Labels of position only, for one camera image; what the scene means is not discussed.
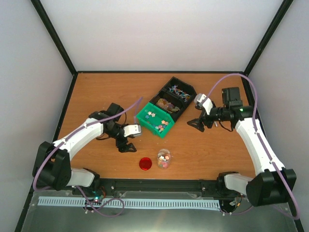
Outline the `red jar lid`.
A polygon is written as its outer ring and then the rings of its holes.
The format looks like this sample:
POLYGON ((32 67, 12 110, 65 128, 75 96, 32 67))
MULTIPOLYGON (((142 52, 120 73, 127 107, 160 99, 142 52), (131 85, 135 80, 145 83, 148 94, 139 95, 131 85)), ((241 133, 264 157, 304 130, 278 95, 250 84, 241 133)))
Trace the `red jar lid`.
POLYGON ((144 157, 141 158, 139 161, 139 167, 143 170, 143 171, 147 171, 152 167, 152 161, 150 158, 148 157, 144 157))

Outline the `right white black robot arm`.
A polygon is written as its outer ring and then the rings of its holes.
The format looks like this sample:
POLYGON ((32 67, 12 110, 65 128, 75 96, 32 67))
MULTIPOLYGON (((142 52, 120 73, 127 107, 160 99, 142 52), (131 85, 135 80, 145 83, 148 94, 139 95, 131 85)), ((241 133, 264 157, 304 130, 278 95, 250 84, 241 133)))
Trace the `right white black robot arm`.
POLYGON ((274 154, 252 106, 243 105, 238 87, 222 89, 223 106, 217 107, 205 94, 198 94, 195 108, 201 111, 199 118, 187 122, 199 131, 212 128, 215 122, 230 122, 230 132, 236 131, 243 140, 252 159, 255 177, 238 172, 224 172, 217 177, 217 191, 227 195, 231 191, 243 194, 253 206, 287 203, 289 191, 295 185, 296 174, 286 169, 274 154))

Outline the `black bin with lollipops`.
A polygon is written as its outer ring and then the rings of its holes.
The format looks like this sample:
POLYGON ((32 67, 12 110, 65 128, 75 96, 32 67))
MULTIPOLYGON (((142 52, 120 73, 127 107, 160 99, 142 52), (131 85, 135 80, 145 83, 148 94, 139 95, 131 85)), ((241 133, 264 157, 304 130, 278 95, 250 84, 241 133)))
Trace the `black bin with lollipops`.
POLYGON ((195 89, 191 85, 174 76, 162 89, 175 96, 185 107, 188 107, 197 95, 195 89))

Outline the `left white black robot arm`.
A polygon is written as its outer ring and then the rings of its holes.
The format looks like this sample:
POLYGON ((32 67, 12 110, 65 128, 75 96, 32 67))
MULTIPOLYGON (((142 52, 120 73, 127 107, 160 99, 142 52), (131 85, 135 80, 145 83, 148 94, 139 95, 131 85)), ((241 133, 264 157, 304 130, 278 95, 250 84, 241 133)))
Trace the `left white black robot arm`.
POLYGON ((70 134, 52 143, 40 144, 33 168, 33 184, 35 191, 52 188, 63 190, 66 187, 83 187, 89 194, 100 190, 100 176, 88 169, 71 167, 74 156, 89 142, 102 135, 115 140, 115 146, 120 153, 136 152, 129 138, 141 134, 141 126, 135 124, 119 124, 121 115, 126 110, 120 105, 111 103, 106 111, 91 113, 86 121, 70 134))

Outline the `clear plastic jar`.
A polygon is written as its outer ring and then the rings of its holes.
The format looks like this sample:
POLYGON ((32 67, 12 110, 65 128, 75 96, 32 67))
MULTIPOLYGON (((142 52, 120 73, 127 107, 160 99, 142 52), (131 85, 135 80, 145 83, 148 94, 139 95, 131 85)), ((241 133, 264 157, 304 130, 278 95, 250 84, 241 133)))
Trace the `clear plastic jar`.
POLYGON ((167 149, 159 150, 157 154, 157 165, 160 168, 166 169, 169 167, 171 161, 171 153, 167 149))

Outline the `black bin with popsicle candies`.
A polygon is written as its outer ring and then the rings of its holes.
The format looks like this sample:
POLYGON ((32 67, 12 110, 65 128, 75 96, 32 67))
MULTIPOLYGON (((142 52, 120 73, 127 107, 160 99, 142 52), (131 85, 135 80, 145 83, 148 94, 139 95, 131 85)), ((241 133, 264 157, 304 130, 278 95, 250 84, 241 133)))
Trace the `black bin with popsicle candies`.
POLYGON ((187 104, 175 94, 168 91, 159 91, 150 103, 159 109, 168 113, 174 122, 176 122, 187 108, 187 104))

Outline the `green plastic candy bin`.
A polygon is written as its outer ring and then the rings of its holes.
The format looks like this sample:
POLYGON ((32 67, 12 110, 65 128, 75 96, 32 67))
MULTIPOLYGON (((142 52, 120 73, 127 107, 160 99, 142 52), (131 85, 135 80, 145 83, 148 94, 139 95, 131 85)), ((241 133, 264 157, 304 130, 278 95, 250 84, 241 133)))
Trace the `green plastic candy bin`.
POLYGON ((164 138, 175 124, 170 114, 150 102, 140 110, 136 118, 142 127, 160 138, 164 138))

